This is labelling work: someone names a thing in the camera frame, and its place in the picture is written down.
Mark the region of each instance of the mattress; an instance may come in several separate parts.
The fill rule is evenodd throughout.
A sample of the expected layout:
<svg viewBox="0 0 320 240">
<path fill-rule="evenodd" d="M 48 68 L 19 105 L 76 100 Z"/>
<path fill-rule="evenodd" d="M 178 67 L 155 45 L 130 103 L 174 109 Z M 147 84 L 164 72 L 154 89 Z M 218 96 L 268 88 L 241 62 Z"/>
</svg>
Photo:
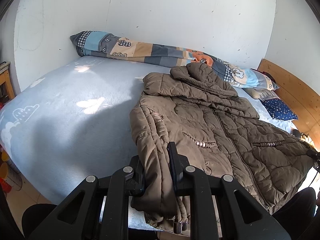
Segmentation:
<svg viewBox="0 0 320 240">
<path fill-rule="evenodd" d="M 60 67 L 1 110 L 1 145 L 34 187 L 59 204 L 88 175 L 112 175 L 137 155 L 129 112 L 150 72 L 170 68 L 93 56 Z M 291 132 L 292 122 L 272 119 L 259 100 L 236 90 L 261 120 Z M 128 224 L 154 230 L 132 208 Z"/>
</svg>

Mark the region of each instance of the wooden board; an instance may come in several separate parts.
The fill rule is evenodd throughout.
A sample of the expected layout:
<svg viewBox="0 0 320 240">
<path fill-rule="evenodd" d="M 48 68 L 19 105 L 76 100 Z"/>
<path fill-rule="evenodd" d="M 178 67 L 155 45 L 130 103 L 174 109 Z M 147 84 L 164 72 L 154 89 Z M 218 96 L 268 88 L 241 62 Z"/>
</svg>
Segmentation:
<svg viewBox="0 0 320 240">
<path fill-rule="evenodd" d="M 293 123 L 300 132 L 310 135 L 319 150 L 320 95 L 302 80 L 266 59 L 261 61 L 258 70 L 265 71 L 275 78 L 280 87 L 275 90 L 276 94 L 299 118 Z"/>
</svg>

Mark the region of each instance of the multicolored blanket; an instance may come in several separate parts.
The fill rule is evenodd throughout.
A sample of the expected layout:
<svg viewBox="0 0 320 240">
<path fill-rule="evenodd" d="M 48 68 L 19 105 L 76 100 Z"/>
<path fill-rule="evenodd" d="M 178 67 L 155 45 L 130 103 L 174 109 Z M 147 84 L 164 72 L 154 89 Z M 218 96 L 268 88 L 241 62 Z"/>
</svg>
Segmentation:
<svg viewBox="0 0 320 240">
<path fill-rule="evenodd" d="M 185 66 L 203 62 L 232 86 L 239 88 L 277 89 L 270 78 L 253 69 L 243 69 L 202 51 L 151 44 L 118 37 L 111 33 L 84 31 L 70 37 L 80 56 L 107 57 L 160 65 Z"/>
</svg>

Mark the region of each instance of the star print pillow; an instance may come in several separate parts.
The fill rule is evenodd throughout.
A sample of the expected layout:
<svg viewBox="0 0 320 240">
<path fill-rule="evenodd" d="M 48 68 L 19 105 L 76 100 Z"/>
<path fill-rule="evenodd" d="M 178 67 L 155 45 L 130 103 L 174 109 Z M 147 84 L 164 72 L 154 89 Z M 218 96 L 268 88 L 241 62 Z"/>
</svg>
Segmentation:
<svg viewBox="0 0 320 240">
<path fill-rule="evenodd" d="M 261 103 L 273 119 L 282 121 L 298 120 L 297 115 L 280 98 L 268 99 L 261 101 Z"/>
</svg>

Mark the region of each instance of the white wall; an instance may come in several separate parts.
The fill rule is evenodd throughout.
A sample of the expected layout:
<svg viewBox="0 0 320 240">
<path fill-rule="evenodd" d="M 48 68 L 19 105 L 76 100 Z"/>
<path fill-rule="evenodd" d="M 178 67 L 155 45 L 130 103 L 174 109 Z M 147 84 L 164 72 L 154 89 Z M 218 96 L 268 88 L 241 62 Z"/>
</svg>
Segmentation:
<svg viewBox="0 0 320 240">
<path fill-rule="evenodd" d="M 78 56 L 69 36 L 102 30 L 138 41 L 198 49 L 257 68 L 276 0 L 21 0 L 15 61 L 21 90 Z"/>
<path fill-rule="evenodd" d="M 305 0 L 276 0 L 265 58 L 320 94 L 320 24 Z"/>
<path fill-rule="evenodd" d="M 10 78 L 11 84 L 15 94 L 20 93 L 20 86 L 18 83 L 15 60 L 14 60 L 14 23 L 16 21 L 17 8 L 20 0 L 14 0 L 10 5 L 9 9 L 0 21 L 0 60 L 1 62 L 10 63 Z"/>
</svg>

